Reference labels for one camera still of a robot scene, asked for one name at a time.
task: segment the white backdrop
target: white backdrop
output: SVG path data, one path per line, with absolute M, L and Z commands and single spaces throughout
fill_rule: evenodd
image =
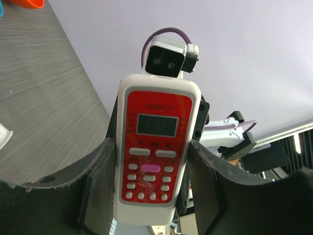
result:
M 50 0 L 109 114 L 145 40 L 178 27 L 200 48 L 212 120 L 240 110 L 257 139 L 313 119 L 312 0 Z

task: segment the blue cup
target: blue cup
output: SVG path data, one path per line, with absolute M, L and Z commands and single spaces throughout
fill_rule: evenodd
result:
M 4 10 L 3 10 L 2 3 L 0 0 L 0 18 L 3 16 L 3 14 L 4 14 Z

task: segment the fluorescent light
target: fluorescent light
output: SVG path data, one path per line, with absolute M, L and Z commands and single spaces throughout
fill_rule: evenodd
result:
M 295 150 L 298 154 L 300 154 L 301 153 L 301 146 L 300 146 L 299 134 L 294 134 L 293 140 L 294 140 Z

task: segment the button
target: button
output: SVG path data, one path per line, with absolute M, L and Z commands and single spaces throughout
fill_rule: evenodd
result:
M 151 193 L 150 194 L 150 199 L 151 200 L 155 200 L 156 199 L 156 194 L 155 193 Z
M 127 192 L 126 193 L 126 198 L 130 199 L 132 198 L 133 194 L 131 192 Z
M 137 164 L 135 164 L 135 163 L 130 163 L 130 164 L 128 165 L 128 169 L 130 169 L 130 170 L 136 170 L 136 169 L 137 169 Z
M 144 181 L 154 181 L 154 180 L 156 180 L 156 177 L 154 175 L 144 175 L 143 180 Z
M 164 176 L 164 177 L 162 178 L 162 181 L 169 183 L 169 182 L 171 182 L 171 177 L 169 177 L 169 176 Z
M 141 165 L 141 170 L 142 171 L 148 171 L 148 172 L 160 172 L 161 167 L 158 164 L 142 164 Z
M 163 201 L 166 201 L 167 200 L 167 195 L 166 194 L 162 194 L 161 198 L 162 198 Z
M 173 172 L 173 168 L 171 166 L 165 166 L 164 171 L 165 172 Z
M 127 188 L 129 189 L 134 189 L 135 188 L 135 184 L 134 183 L 130 183 L 126 185 Z
M 170 187 L 168 185 L 162 185 L 161 190 L 162 191 L 168 191 L 168 190 L 170 190 Z
M 167 150 L 157 150 L 156 156 L 162 157 L 162 158 L 174 158 L 174 157 L 176 157 L 176 152 L 175 151 L 167 151 Z
M 139 194 L 138 194 L 138 198 L 139 199 L 143 199 L 145 197 L 145 195 L 143 194 L 143 192 L 140 192 Z
M 129 153 L 132 155 L 149 156 L 150 150 L 147 148 L 130 148 Z
M 136 179 L 136 175 L 135 175 L 135 174 L 129 174 L 129 175 L 127 176 L 127 179 L 129 179 L 129 180 L 135 180 L 135 179 Z

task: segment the white remote control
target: white remote control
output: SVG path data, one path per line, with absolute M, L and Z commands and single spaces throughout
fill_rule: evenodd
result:
M 201 92 L 187 80 L 132 74 L 118 88 L 114 218 L 173 219 Z

